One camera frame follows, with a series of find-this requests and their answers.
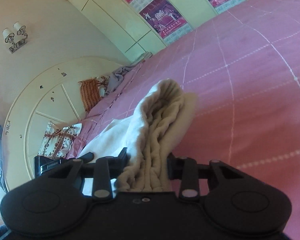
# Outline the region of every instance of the towel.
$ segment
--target towel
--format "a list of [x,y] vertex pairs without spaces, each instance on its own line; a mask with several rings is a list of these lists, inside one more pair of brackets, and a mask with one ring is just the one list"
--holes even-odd
[[171,79],[154,85],[133,115],[113,120],[82,150],[98,158],[117,157],[127,147],[130,161],[115,183],[118,191],[170,191],[167,156],[179,144],[195,112],[196,95]]

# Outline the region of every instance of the white pillow with brown pattern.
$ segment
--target white pillow with brown pattern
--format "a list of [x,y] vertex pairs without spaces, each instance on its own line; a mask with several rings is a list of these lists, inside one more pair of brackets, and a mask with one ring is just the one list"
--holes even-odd
[[81,131],[82,124],[74,124],[60,130],[52,122],[48,123],[38,155],[52,160],[65,158],[74,139]]

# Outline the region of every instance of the orange pillow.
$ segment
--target orange pillow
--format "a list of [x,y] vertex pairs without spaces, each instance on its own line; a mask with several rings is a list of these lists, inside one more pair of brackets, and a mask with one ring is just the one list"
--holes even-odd
[[89,112],[102,98],[108,87],[109,77],[99,76],[79,82],[81,100],[86,112]]

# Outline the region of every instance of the peeling mark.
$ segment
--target peeling mark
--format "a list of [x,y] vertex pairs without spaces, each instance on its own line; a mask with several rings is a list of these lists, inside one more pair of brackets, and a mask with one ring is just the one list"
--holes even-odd
[[9,129],[10,129],[10,120],[8,120],[6,132],[4,133],[5,135],[7,135],[9,133]]

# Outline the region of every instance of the bed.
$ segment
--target bed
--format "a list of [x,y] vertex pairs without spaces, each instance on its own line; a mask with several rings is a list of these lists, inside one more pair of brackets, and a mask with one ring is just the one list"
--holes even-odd
[[[199,163],[220,159],[284,191],[293,204],[285,232],[300,240],[300,0],[249,0],[139,64],[82,121],[74,150],[113,119],[130,116],[166,78],[198,95],[195,119],[174,154]],[[3,145],[11,140],[10,119]],[[29,148],[29,139],[22,146]],[[4,150],[10,159],[12,148]],[[25,182],[15,180],[14,187]],[[207,192],[205,181],[201,191]]]

